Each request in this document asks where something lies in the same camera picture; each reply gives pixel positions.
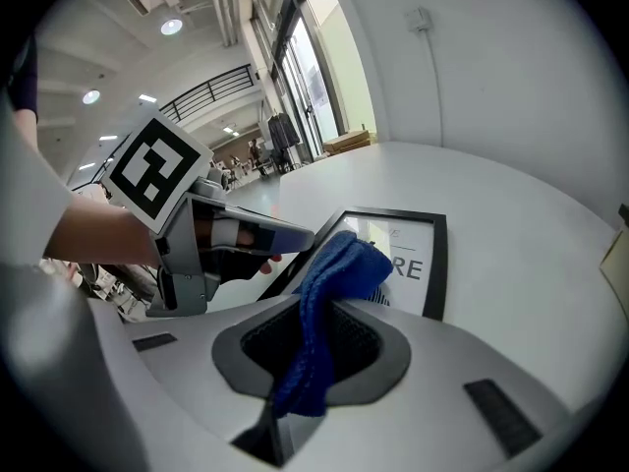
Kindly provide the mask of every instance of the white wall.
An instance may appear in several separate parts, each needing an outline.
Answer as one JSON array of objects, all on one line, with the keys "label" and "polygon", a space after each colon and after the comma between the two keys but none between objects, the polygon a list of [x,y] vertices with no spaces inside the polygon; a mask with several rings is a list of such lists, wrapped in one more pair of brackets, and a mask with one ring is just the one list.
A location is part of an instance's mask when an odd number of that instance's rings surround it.
[{"label": "white wall", "polygon": [[[370,92],[381,93],[373,105],[383,138],[441,145],[442,137],[619,223],[619,204],[629,201],[626,84],[572,0],[339,1]],[[426,37],[406,30],[404,13],[416,6],[433,22],[442,127]]]},{"label": "white wall", "polygon": [[62,178],[70,185],[77,180],[81,182],[77,164],[82,158],[86,162],[100,158],[100,154],[96,156],[100,152],[98,138],[130,131],[128,121],[140,94],[156,97],[157,105],[162,106],[202,81],[249,62],[242,45],[226,49],[210,29],[196,30],[149,51],[140,61],[118,73],[101,90],[98,103],[89,107],[77,121],[73,129],[77,137],[73,141],[72,157],[67,159],[65,169],[58,170]]}]

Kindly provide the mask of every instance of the railing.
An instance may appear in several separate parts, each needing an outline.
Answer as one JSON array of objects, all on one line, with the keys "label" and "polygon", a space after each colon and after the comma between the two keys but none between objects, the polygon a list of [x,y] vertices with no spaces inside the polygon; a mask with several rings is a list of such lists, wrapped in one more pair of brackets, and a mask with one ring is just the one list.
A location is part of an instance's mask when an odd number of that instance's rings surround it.
[{"label": "railing", "polygon": [[190,117],[211,103],[254,85],[250,64],[235,68],[187,90],[160,111],[174,123]]}]

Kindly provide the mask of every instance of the black frame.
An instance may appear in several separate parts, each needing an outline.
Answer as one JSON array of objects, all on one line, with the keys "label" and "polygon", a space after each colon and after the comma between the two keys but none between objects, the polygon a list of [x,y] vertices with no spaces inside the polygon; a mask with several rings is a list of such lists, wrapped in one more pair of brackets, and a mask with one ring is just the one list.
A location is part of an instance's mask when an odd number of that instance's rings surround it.
[{"label": "black frame", "polygon": [[445,294],[448,286],[448,227],[445,215],[439,213],[425,213],[421,211],[406,211],[402,209],[368,208],[350,206],[340,208],[323,224],[314,236],[313,246],[299,254],[281,272],[270,286],[259,296],[258,300],[268,299],[280,295],[293,277],[304,267],[306,262],[315,254],[323,240],[344,215],[369,215],[383,218],[397,218],[399,220],[414,220],[416,222],[431,223],[434,228],[432,237],[432,264],[430,266],[429,288],[424,302],[422,316],[428,319],[443,321],[445,309]]}]

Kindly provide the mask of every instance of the person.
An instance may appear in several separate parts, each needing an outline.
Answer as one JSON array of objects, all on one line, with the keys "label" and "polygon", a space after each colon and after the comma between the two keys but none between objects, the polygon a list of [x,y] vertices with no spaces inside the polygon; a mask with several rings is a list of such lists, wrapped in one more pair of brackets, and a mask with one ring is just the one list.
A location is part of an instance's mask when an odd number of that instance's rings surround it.
[{"label": "person", "polygon": [[236,157],[234,154],[230,154],[230,157],[232,158],[232,166],[240,170],[241,178],[243,176],[247,176],[247,170],[245,169],[245,166],[243,166],[243,163],[241,162],[241,160],[238,157]]},{"label": "person", "polygon": [[[125,208],[71,193],[38,152],[36,94],[37,55],[31,38],[0,98],[0,204],[11,205],[0,219],[0,262],[32,265],[43,255],[73,263],[157,268],[159,258],[143,223]],[[195,234],[200,248],[209,247],[211,221],[195,221]],[[237,243],[253,242],[251,232],[238,233]],[[271,273],[270,264],[264,263],[260,272]]]},{"label": "person", "polygon": [[256,140],[251,140],[249,142],[249,155],[254,162],[254,166],[258,169],[260,176],[265,177],[266,171],[264,170],[262,163],[259,161],[259,148],[257,148]]}]

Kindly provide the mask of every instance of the blue cloth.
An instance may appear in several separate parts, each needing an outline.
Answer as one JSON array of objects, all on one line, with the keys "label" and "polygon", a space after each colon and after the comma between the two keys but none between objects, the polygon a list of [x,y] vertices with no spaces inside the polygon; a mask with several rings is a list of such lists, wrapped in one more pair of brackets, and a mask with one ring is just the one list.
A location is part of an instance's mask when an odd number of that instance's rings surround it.
[{"label": "blue cloth", "polygon": [[325,337],[325,307],[330,299],[367,299],[393,270],[376,247],[351,231],[335,234],[316,255],[301,293],[300,322],[304,342],[275,390],[278,418],[287,413],[322,416],[325,393],[334,384],[334,364]]}]

